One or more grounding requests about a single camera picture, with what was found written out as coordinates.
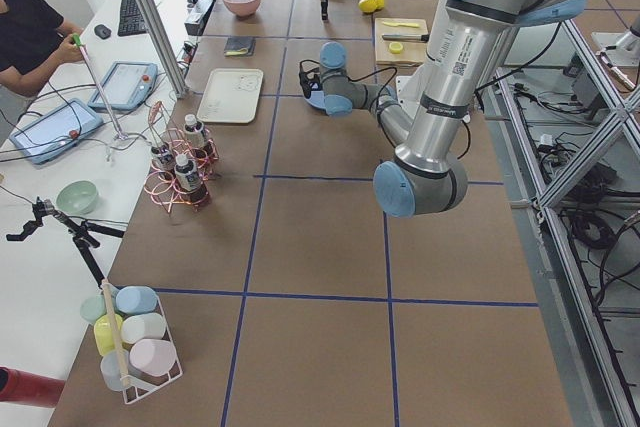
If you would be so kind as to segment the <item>blue plate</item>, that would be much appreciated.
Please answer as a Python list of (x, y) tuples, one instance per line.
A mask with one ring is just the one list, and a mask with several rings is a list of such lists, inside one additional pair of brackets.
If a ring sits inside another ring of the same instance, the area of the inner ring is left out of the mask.
[(305, 101), (313, 108), (325, 111), (325, 96), (322, 90), (312, 90), (310, 96)]

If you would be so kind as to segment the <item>grey yellow folded cloth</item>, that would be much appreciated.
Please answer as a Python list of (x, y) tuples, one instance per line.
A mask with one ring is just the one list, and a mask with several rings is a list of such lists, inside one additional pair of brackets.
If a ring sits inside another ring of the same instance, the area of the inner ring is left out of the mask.
[(250, 36), (229, 37), (224, 47), (225, 57), (249, 57), (255, 50), (256, 39)]

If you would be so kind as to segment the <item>cream bear tray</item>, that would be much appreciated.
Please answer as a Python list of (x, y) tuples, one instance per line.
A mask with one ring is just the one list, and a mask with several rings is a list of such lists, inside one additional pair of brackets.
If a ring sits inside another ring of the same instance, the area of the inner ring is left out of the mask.
[(196, 117), (205, 123), (251, 123), (256, 116), (263, 77), (260, 69), (212, 70)]

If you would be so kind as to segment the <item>dark drink bottle right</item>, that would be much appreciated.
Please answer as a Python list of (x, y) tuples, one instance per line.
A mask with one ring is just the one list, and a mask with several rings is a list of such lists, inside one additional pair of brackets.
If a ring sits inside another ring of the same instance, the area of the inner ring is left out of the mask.
[(204, 124), (194, 114), (187, 114), (184, 118), (184, 133), (194, 149), (203, 150), (206, 146)]

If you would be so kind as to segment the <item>dark drink bottle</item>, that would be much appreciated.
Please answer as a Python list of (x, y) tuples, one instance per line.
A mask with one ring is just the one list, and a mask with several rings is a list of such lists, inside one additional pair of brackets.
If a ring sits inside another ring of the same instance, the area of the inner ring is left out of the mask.
[(174, 179), (175, 158), (166, 142), (155, 142), (151, 146), (152, 163), (165, 180)]
[(184, 133), (194, 149), (203, 150), (206, 146), (204, 124), (194, 114), (187, 114), (184, 118)]
[(208, 196), (208, 190), (203, 184), (196, 163), (187, 154), (178, 154), (175, 160), (175, 174), (181, 191), (188, 196), (190, 202), (203, 202)]

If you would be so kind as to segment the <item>dark drink bottle front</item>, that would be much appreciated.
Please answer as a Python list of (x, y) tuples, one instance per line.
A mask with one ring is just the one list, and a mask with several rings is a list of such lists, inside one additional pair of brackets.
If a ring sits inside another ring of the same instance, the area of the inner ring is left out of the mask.
[(203, 184), (196, 163), (187, 154), (178, 154), (175, 160), (175, 174), (181, 191), (188, 196), (190, 202), (203, 202), (208, 196), (208, 190)]

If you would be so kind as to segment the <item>teach pendant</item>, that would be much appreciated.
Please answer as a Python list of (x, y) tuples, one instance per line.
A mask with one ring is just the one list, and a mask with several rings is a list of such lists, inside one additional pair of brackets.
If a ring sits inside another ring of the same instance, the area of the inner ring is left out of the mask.
[(158, 76), (155, 63), (114, 62), (101, 81), (112, 109), (131, 112), (150, 95)]
[(39, 165), (63, 154), (104, 123), (84, 102), (72, 98), (25, 127), (9, 140), (30, 162)]

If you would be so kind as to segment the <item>black keyboard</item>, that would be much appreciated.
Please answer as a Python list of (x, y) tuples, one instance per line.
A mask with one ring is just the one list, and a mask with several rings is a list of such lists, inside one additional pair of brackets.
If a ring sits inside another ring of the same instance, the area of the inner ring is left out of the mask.
[(146, 32), (146, 23), (136, 0), (121, 0), (117, 35), (126, 37)]

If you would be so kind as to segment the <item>computer mouse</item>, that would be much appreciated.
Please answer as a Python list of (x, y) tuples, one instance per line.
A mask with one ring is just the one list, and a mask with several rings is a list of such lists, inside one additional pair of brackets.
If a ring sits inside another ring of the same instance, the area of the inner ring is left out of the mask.
[(94, 33), (97, 37), (103, 40), (106, 40), (111, 36), (111, 30), (103, 24), (96, 25), (94, 27)]

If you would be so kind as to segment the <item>green bowl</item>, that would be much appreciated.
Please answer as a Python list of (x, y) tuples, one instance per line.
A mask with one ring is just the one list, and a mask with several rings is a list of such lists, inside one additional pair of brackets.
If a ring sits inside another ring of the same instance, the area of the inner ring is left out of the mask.
[(56, 207), (67, 215), (82, 215), (93, 211), (99, 200), (96, 185), (79, 180), (65, 186), (57, 195)]

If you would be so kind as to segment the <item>seated person black shirt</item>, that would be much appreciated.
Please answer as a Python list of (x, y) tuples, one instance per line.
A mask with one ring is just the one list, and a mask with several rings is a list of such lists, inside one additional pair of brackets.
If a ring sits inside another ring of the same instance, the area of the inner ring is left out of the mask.
[(45, 0), (1, 0), (1, 85), (35, 96), (59, 66), (83, 60), (81, 33)]

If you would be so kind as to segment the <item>white cup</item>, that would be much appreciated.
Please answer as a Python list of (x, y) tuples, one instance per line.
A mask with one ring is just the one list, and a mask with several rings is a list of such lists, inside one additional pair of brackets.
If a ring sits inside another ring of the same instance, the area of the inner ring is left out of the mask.
[(162, 339), (167, 329), (165, 318), (156, 312), (128, 317), (121, 326), (121, 339), (133, 345), (142, 339)]

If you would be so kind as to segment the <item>yellow cup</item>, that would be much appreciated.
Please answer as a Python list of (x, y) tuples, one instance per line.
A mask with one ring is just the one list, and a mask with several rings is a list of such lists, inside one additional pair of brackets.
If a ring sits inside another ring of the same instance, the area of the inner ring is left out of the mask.
[(93, 333), (98, 353), (102, 357), (115, 349), (115, 342), (107, 314), (104, 314), (95, 321)]

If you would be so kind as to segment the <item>red cylinder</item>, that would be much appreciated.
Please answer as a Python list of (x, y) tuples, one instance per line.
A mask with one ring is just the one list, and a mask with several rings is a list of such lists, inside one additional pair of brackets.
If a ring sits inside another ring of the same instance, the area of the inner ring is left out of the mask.
[(8, 367), (1, 368), (1, 401), (53, 408), (59, 402), (65, 381)]

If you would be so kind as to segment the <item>aluminium frame post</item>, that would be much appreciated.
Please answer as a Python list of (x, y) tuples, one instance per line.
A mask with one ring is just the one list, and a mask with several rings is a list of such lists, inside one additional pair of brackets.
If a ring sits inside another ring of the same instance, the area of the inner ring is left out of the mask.
[(151, 40), (159, 59), (164, 67), (165, 73), (170, 81), (173, 91), (178, 99), (184, 98), (188, 93), (182, 71), (175, 58), (169, 37), (162, 23), (154, 0), (136, 0), (146, 26), (151, 36)]

